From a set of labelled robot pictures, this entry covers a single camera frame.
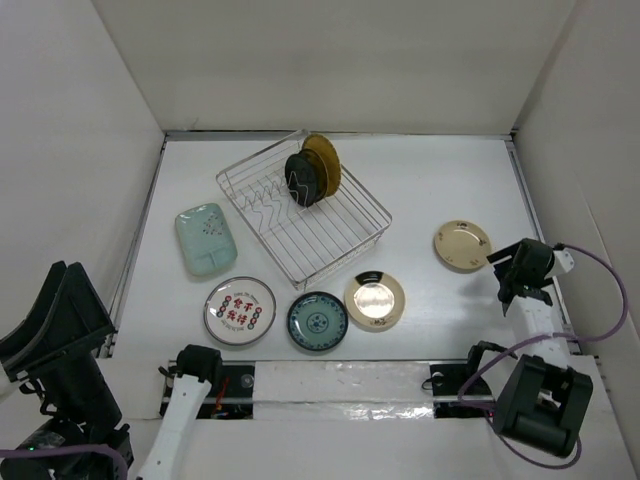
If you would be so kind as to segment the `yellow woven pattern plate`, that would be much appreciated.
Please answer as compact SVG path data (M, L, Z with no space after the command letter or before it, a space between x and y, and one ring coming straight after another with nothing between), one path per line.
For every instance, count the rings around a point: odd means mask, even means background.
M312 150L322 159L327 171L325 196L333 196L338 191L342 178L341 163L334 145L327 137L313 133L305 138L303 148Z

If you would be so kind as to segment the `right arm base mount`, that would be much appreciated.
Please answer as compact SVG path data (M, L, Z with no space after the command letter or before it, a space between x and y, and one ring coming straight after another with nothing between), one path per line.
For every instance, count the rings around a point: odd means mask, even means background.
M469 419L491 417L492 413L463 405L458 392L470 377L465 363L435 363L429 365L429 376L421 388L432 394L436 419Z

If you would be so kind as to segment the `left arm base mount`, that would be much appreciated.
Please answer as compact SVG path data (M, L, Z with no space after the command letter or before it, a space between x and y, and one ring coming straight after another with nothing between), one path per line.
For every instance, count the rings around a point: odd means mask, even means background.
M253 417L254 362L224 361L221 379L197 413L204 420L245 420Z

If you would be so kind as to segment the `blue green patterned bowl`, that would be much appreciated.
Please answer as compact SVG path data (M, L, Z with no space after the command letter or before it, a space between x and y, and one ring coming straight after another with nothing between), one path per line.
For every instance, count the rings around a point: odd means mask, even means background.
M322 291L299 296L286 315L286 329L294 344L309 352L325 352L346 337L349 318L336 296Z

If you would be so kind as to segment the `cream bowl black rim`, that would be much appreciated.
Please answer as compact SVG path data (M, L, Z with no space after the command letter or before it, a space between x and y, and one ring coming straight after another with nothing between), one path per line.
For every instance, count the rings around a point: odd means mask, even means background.
M381 332L395 326L403 316L406 295L401 284L382 271L356 275L344 292L350 318L361 328Z

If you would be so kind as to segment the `cream plate with drawings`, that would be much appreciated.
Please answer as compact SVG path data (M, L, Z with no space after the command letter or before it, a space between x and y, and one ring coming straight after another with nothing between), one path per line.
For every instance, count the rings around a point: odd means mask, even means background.
M433 239L439 258L459 271L476 271L487 264L492 253L489 235L468 220L452 220L441 225Z

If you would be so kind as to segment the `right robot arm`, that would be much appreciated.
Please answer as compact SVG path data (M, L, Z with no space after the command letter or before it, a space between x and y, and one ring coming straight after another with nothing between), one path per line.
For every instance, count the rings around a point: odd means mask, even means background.
M107 470L124 478L133 460L129 431L118 424L121 411L92 352L114 330L104 305L79 263L53 264L28 317L1 341L1 378L35 394L41 412L72 433L49 449L28 446L3 454L4 460L62 456L94 463L109 458ZM490 345L474 345L462 368L459 404L487 413L505 444L518 441L559 458L580 455L581 429L593 383L589 376L524 348L560 338L538 334L510 348L498 348L496 360L481 358ZM518 363L498 399L487 405L464 399L469 389L484 393L498 381L497 360Z

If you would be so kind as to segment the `pale green rectangular dish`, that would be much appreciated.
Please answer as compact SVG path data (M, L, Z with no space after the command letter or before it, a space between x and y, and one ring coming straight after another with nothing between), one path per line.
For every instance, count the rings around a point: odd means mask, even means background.
M203 204L178 214L175 228L187 271L209 276L230 267L238 252L223 210Z

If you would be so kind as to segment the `black plate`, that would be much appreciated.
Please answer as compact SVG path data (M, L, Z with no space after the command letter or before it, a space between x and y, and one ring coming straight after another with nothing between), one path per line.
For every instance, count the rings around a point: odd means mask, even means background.
M326 169L319 156L308 149L288 157L285 181L291 197L302 207L313 205L326 194Z

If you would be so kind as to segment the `white plate red characters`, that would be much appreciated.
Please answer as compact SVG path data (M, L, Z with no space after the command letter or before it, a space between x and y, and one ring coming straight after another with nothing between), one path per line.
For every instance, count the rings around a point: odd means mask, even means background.
M275 320L276 298L261 280L249 276L227 279L207 297L203 321L207 332L229 346L260 340Z

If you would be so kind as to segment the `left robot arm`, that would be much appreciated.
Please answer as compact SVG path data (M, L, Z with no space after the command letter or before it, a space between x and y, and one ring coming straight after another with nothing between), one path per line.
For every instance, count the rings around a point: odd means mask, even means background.
M84 267L52 264L29 314L1 341L6 382L37 396L49 419L2 452L2 478L127 478L134 461L129 426L94 356L114 331ZM140 479L178 477L203 401L223 382L220 352L198 345L159 371L172 392Z

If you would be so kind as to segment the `brown yellow patterned plate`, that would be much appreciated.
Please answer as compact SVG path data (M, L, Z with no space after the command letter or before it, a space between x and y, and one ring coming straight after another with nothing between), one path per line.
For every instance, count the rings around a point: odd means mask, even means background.
M303 186L305 205L323 199L327 191L327 171L318 154L310 149L302 149L300 154L307 162L307 168L299 179Z

